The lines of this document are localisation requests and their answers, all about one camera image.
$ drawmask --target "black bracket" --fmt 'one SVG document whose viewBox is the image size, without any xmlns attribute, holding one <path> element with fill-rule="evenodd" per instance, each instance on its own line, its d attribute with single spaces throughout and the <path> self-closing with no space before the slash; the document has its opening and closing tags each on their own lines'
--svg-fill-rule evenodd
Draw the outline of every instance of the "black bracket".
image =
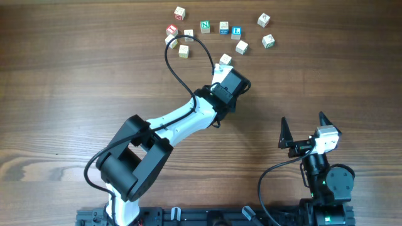
<svg viewBox="0 0 402 226">
<path fill-rule="evenodd" d="M 125 202 L 137 200 L 148 190 L 173 150 L 168 139 L 160 138 L 155 132 L 147 132 L 149 130 L 149 122 L 137 115 L 130 117 L 110 144 L 138 133 L 144 133 L 144 136 L 117 145 L 96 162 L 102 180 L 117 189 Z M 141 145 L 147 152 L 146 156 L 141 160 L 128 148 L 129 143 Z"/>
</svg>

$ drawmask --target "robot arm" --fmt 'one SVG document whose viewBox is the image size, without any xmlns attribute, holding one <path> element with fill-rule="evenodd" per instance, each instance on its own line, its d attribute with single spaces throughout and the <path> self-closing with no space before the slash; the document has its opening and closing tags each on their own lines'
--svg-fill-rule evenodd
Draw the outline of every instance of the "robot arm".
<svg viewBox="0 0 402 226">
<path fill-rule="evenodd" d="M 159 131 L 153 130 L 189 112 L 194 105 L 193 99 L 165 116 L 144 121 L 135 115 L 123 124 L 111 144 L 135 134 L 144 135 L 111 148 L 96 162 L 107 188 L 116 195 L 114 208 L 118 225 L 128 225 L 138 216 L 139 198 L 158 177 L 173 147 L 194 132 L 215 122 L 219 125 L 228 112 L 234 112 L 236 100 L 247 86 L 249 89 L 250 81 L 232 66 L 217 64 L 212 85 L 194 92 L 197 107 L 186 118 Z M 137 157 L 128 148 L 129 143 L 141 146 L 147 152 L 146 156 L 142 160 Z M 111 218 L 112 208 L 109 201 L 106 212 Z"/>
</svg>

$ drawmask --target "wooden table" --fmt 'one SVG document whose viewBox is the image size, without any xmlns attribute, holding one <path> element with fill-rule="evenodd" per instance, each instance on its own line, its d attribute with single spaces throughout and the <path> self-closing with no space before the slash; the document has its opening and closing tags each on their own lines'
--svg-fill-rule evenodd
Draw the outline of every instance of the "wooden table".
<svg viewBox="0 0 402 226">
<path fill-rule="evenodd" d="M 177 5 L 187 10 L 174 19 Z M 401 1 L 197 1 L 0 7 L 0 225 L 73 225 L 77 210 L 101 207 L 105 193 L 86 184 L 86 162 L 131 115 L 150 119 L 190 97 L 163 58 L 165 28 L 194 29 L 215 62 L 223 53 L 253 83 L 220 129 L 182 141 L 155 184 L 147 207 L 258 206 L 257 182 L 286 161 L 277 148 L 280 119 L 293 137 L 318 126 L 318 112 L 343 132 L 330 163 L 356 171 L 351 205 L 358 225 L 402 220 Z M 267 28 L 257 25 L 261 13 Z M 199 24 L 208 19 L 210 34 Z M 219 21 L 242 26 L 238 41 Z M 264 49 L 262 37 L 276 45 Z M 168 53 L 195 90 L 211 82 L 198 43 L 188 59 Z M 134 148 L 140 156 L 144 154 Z M 103 184 L 99 172 L 90 177 Z M 267 175 L 266 203 L 308 198 L 298 164 Z"/>
</svg>

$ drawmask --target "black cable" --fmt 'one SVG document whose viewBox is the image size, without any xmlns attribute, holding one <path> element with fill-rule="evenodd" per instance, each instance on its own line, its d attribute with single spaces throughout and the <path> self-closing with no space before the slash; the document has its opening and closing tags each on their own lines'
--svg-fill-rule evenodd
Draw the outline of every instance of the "black cable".
<svg viewBox="0 0 402 226">
<path fill-rule="evenodd" d="M 240 95 L 245 94 L 251 88 L 251 82 L 247 84 L 247 89 L 243 90 Z"/>
<path fill-rule="evenodd" d="M 86 181 L 91 187 L 96 188 L 96 189 L 98 189 L 98 190 L 100 190 L 100 191 L 107 192 L 107 193 L 110 194 L 111 197 L 112 197 L 112 220 L 113 220 L 113 225 L 114 225 L 114 226 L 116 226 L 116 213 L 115 213 L 115 208 L 114 208 L 116 195 L 114 194 L 113 191 L 108 190 L 107 188 L 103 188 L 103 187 L 101 187 L 101 186 L 99 186 L 99 185 L 94 184 L 94 183 L 89 179 L 89 177 L 88 177 L 88 170 L 89 170 L 91 164 L 92 164 L 99 156 L 101 156 L 102 154 L 104 154 L 104 153 L 107 152 L 108 150 L 110 150 L 110 149 L 116 147 L 117 145 L 120 145 L 120 144 L 125 143 L 125 142 L 127 142 L 127 141 L 131 141 L 131 140 L 136 139 L 136 138 L 139 138 L 139 137 L 141 137 L 141 136 L 145 136 L 145 135 L 147 135 L 147 134 L 149 134 L 149 133 L 152 133 L 152 132 L 155 132 L 155 131 L 159 131 L 159 130 L 161 130 L 161 129 L 164 129 L 164 128 L 166 128 L 166 127 L 168 127 L 168 126 L 170 126 L 170 125 L 172 125 L 172 124 L 174 124 L 174 123 L 176 123 L 176 122 L 178 122 L 178 121 L 180 121 L 180 120 L 186 118 L 186 117 L 189 116 L 192 112 L 195 111 L 195 108 L 197 107 L 197 100 L 196 100 L 196 98 L 195 98 L 194 93 L 193 93 L 193 92 L 190 90 L 190 88 L 177 76 L 177 74 L 173 71 L 173 69 L 171 68 L 171 66 L 170 66 L 170 64 L 169 64 L 169 61 L 168 61 L 168 49 L 169 49 L 169 45 L 170 45 L 170 43 L 171 43 L 172 41 L 174 41 L 174 40 L 176 40 L 176 39 L 178 39 L 178 38 L 192 38 L 192 39 L 194 39 L 195 41 L 197 41 L 198 43 L 201 44 L 201 46 L 202 46 L 202 47 L 204 48 L 204 50 L 207 52 L 208 57 L 209 57 L 209 60 L 210 60 L 210 62 L 211 62 L 211 65 L 212 65 L 212 75 L 214 75 L 214 70 L 215 70 L 215 68 L 214 68 L 214 62 L 212 61 L 211 54 L 209 53 L 207 47 L 205 47 L 205 45 L 204 45 L 200 40 L 198 40 L 196 37 L 192 37 L 192 36 L 190 36 L 190 35 L 178 35 L 178 36 L 172 38 L 172 39 L 168 42 L 168 44 L 166 45 L 166 48 L 165 48 L 165 62 L 166 62 L 166 65 L 168 66 L 168 68 L 169 68 L 170 72 L 173 74 L 173 76 L 180 82 L 180 84 L 181 84 L 182 86 L 184 86 L 184 88 L 188 91 L 188 93 L 190 93 L 190 95 L 191 95 L 191 97 L 192 97 L 192 99 L 193 99 L 193 101 L 194 101 L 193 107 L 192 107 L 186 114 L 184 114 L 183 116 L 180 116 L 179 118 L 177 118 L 177 119 L 175 119 L 175 120 L 173 120 L 173 121 L 171 121 L 171 122 L 168 122 L 168 123 L 166 123 L 166 124 L 164 124 L 164 125 L 161 125 L 160 127 L 151 129 L 151 130 L 146 131 L 146 132 L 142 132 L 142 133 L 139 133 L 139 134 L 134 134 L 134 135 L 132 135 L 132 136 L 125 137 L 125 138 L 123 138 L 123 139 L 121 139 L 121 140 L 118 140 L 118 141 L 116 141 L 116 142 L 114 142 L 114 143 L 108 145 L 106 148 L 102 149 L 102 150 L 99 151 L 97 154 L 95 154 L 95 155 L 88 161 L 88 163 L 85 165 L 85 168 L 84 168 L 84 178 L 85 178 L 85 181 Z"/>
<path fill-rule="evenodd" d="M 259 177 L 259 180 L 258 180 L 258 189 L 257 189 L 259 202 L 260 202 L 261 206 L 263 206 L 263 209 L 264 209 L 265 213 L 267 214 L 267 216 L 269 217 L 269 219 L 270 219 L 275 225 L 277 225 L 277 226 L 281 226 L 281 225 L 278 224 L 278 223 L 276 222 L 276 220 L 269 214 L 269 212 L 268 212 L 268 210 L 266 209 L 265 204 L 264 204 L 264 202 L 263 202 L 263 198 L 262 198 L 262 196 L 261 196 L 261 182 L 263 181 L 264 176 L 265 176 L 267 173 L 269 173 L 270 171 L 272 171 L 272 170 L 274 170 L 274 169 L 276 169 L 276 168 L 279 168 L 279 167 L 281 167 L 281 166 L 284 166 L 284 165 L 287 165 L 287 164 L 294 163 L 294 162 L 297 162 L 297 161 L 299 161 L 299 160 L 302 160 L 302 159 L 306 158 L 312 151 L 313 151 L 313 150 L 311 149 L 311 150 L 307 151 L 303 156 L 300 156 L 299 158 L 295 158 L 295 159 L 286 161 L 286 162 L 284 162 L 284 163 L 276 164 L 276 165 L 274 165 L 274 166 L 268 168 L 268 169 L 267 169 L 264 173 L 262 173 L 262 175 Z"/>
</svg>

